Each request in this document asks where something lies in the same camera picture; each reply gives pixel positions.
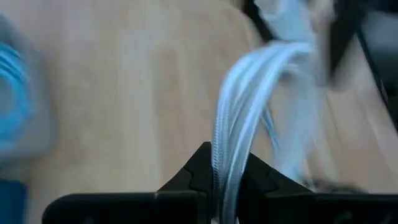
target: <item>wooden table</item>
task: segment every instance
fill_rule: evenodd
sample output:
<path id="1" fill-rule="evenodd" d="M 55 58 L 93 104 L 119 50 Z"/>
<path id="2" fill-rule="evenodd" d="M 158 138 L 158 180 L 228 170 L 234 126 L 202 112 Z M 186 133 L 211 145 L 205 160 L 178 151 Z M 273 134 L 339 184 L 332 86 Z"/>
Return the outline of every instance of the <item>wooden table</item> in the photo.
<path id="1" fill-rule="evenodd" d="M 30 168 L 29 223 L 65 194 L 158 189 L 211 140 L 221 79 L 261 44 L 248 19 L 221 0 L 1 0 L 0 9 L 41 52 L 58 118 L 56 144 Z M 352 82 L 320 90 L 320 150 L 308 166 L 394 192 L 398 137 L 353 49 L 343 69 Z M 265 135 L 254 147 L 267 157 Z"/>

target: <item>blue object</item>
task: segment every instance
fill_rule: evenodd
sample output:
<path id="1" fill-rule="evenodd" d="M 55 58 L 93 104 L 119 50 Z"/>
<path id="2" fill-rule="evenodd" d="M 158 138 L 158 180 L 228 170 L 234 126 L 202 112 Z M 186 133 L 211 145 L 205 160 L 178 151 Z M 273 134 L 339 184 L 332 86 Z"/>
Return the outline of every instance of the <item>blue object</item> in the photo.
<path id="1" fill-rule="evenodd" d="M 0 223 L 23 224 L 27 198 L 25 185 L 0 179 Z"/>
<path id="2" fill-rule="evenodd" d="M 4 43 L 0 43 L 0 78 L 8 83 L 13 96 L 12 108 L 0 113 L 0 141 L 10 145 L 27 121 L 31 108 L 24 63 L 19 53 Z"/>

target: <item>cable bundle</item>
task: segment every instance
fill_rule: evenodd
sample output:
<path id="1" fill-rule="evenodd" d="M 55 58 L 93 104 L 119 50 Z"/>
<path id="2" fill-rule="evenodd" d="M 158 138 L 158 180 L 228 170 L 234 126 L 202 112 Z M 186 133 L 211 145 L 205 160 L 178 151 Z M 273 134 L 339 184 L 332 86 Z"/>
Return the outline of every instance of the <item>cable bundle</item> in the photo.
<path id="1" fill-rule="evenodd" d="M 220 223 L 235 223 L 238 190 L 258 123 L 263 118 L 269 133 L 275 133 L 271 116 L 264 110 L 282 75 L 293 82 L 288 111 L 291 127 L 276 140 L 279 147 L 274 167 L 291 179 L 305 158 L 307 140 L 316 112 L 315 76 L 311 74 L 314 48 L 306 42 L 270 42 L 240 58 L 227 73 L 220 88 L 213 133 L 213 186 L 216 216 Z"/>
<path id="2" fill-rule="evenodd" d="M 8 148 L 30 115 L 27 94 L 27 77 L 24 63 L 18 52 L 0 43 L 0 78 L 10 87 L 8 98 L 11 108 L 0 113 L 0 149 Z"/>

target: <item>wire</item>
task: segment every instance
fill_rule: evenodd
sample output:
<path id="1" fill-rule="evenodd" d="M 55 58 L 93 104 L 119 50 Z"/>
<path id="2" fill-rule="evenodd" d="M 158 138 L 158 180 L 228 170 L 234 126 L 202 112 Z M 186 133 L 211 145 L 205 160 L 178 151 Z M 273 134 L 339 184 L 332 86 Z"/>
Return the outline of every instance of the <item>wire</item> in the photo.
<path id="1" fill-rule="evenodd" d="M 0 113 L 0 149 L 4 149 L 10 146 L 31 112 L 24 63 L 19 53 L 4 43 L 0 43 L 0 78 L 11 89 L 10 95 L 3 96 L 11 101 L 11 108 Z"/>
<path id="2" fill-rule="evenodd" d="M 314 44 L 307 4 L 300 0 L 255 0 L 259 15 L 279 39 Z"/>
<path id="3" fill-rule="evenodd" d="M 220 88 L 213 133 L 213 190 L 217 198 L 216 216 L 220 223 L 234 223 L 238 190 L 252 141 L 262 114 L 266 128 L 273 129 L 264 107 L 283 72 L 294 76 L 294 119 L 284 141 L 271 136 L 281 148 L 275 159 L 277 169 L 291 177 L 305 156 L 310 117 L 316 102 L 314 79 L 305 68 L 313 48 L 308 43 L 271 42 L 248 53 L 231 68 Z"/>
<path id="4" fill-rule="evenodd" d="M 275 131 L 274 122 L 272 122 L 269 108 L 266 108 L 265 110 L 262 111 L 261 122 L 263 123 L 267 131 L 269 139 L 271 140 L 273 154 L 274 156 L 277 156 L 277 153 L 280 150 L 279 140 Z"/>

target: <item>coiled blue cable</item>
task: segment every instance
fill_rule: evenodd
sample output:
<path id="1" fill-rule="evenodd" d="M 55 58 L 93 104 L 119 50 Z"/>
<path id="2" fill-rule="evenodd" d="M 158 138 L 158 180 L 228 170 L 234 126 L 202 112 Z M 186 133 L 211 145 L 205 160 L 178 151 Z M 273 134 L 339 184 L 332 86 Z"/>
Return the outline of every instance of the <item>coiled blue cable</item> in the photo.
<path id="1" fill-rule="evenodd" d="M 32 112 L 24 62 L 18 52 L 4 43 L 0 43 L 0 78 L 9 85 L 12 96 L 11 108 L 0 112 L 0 146 L 4 147 L 12 144 Z"/>

